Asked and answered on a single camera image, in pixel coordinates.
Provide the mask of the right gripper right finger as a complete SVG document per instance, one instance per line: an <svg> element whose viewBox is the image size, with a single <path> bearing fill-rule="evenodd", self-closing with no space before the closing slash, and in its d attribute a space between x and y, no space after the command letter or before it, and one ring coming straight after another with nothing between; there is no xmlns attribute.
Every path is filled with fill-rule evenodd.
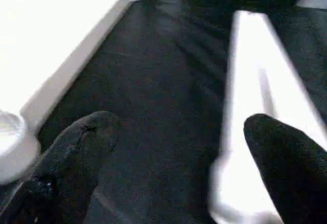
<svg viewBox="0 0 327 224"><path fill-rule="evenodd" d="M326 151L266 114L248 117L243 132L282 221L326 223Z"/></svg>

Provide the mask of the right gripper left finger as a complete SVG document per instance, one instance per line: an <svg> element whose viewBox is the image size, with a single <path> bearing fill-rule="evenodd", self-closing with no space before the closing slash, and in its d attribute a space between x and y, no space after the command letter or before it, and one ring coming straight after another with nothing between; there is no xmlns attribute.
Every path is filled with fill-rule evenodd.
<svg viewBox="0 0 327 224"><path fill-rule="evenodd" d="M20 180L1 187L1 223L83 223L119 117L97 111L63 130Z"/></svg>

